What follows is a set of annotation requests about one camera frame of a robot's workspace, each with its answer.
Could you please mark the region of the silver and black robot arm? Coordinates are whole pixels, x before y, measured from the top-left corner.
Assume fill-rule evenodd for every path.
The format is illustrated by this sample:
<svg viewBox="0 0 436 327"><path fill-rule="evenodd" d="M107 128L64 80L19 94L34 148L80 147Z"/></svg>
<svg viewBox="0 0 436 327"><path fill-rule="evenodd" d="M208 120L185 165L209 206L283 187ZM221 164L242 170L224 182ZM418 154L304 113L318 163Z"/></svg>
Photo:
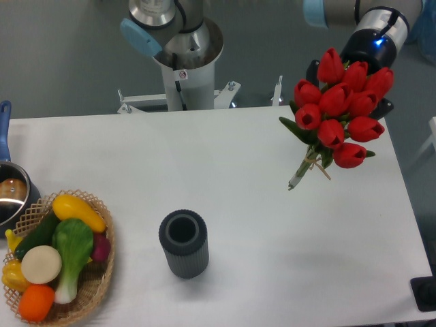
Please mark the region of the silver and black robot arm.
<svg viewBox="0 0 436 327"><path fill-rule="evenodd" d="M353 27L340 57L368 63L372 74L392 66L425 5L422 0L314 0L303 2L303 12L313 27Z"/></svg>

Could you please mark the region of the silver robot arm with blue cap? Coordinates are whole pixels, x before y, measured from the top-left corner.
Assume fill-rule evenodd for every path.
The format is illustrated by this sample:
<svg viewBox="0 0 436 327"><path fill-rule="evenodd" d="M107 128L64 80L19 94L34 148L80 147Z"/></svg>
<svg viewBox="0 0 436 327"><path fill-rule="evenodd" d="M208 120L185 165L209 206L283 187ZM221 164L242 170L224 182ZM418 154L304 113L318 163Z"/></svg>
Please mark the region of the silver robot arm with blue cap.
<svg viewBox="0 0 436 327"><path fill-rule="evenodd" d="M220 28L204 15L203 1L129 1L120 30L140 54L171 69L198 69L223 50Z"/></svg>

